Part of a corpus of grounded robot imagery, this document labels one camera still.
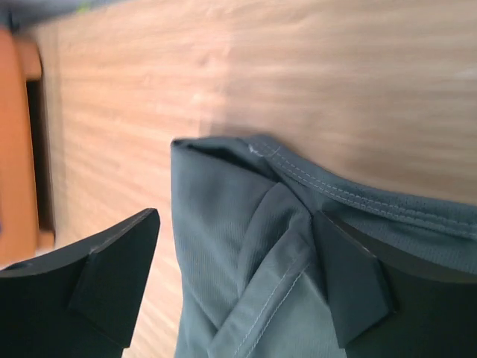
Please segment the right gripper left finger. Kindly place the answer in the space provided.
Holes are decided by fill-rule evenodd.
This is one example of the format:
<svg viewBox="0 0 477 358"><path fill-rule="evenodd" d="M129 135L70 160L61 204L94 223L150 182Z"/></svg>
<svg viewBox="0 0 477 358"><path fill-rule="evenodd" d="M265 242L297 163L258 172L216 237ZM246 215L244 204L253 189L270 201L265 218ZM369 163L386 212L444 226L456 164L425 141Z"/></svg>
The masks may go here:
<svg viewBox="0 0 477 358"><path fill-rule="evenodd" d="M160 227L145 209L1 270L2 357L121 357L129 348Z"/></svg>

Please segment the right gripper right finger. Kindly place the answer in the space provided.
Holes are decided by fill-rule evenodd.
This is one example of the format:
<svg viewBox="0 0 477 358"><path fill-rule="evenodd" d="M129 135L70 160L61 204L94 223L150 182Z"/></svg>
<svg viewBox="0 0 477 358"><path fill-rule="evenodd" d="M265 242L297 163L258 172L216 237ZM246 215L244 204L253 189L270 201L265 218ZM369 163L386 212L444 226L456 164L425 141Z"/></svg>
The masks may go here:
<svg viewBox="0 0 477 358"><path fill-rule="evenodd" d="M338 345L348 357L475 357L476 276L314 214Z"/></svg>

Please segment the dark grey t shirt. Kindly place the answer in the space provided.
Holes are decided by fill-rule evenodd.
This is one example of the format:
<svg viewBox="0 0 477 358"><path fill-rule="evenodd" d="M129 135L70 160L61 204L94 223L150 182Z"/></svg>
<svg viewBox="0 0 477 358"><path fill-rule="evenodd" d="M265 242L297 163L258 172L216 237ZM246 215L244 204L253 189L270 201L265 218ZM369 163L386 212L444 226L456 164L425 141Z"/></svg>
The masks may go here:
<svg viewBox="0 0 477 358"><path fill-rule="evenodd" d="M171 210L177 357L348 357L325 296L314 214L476 276L476 208L340 178L268 136L177 139Z"/></svg>

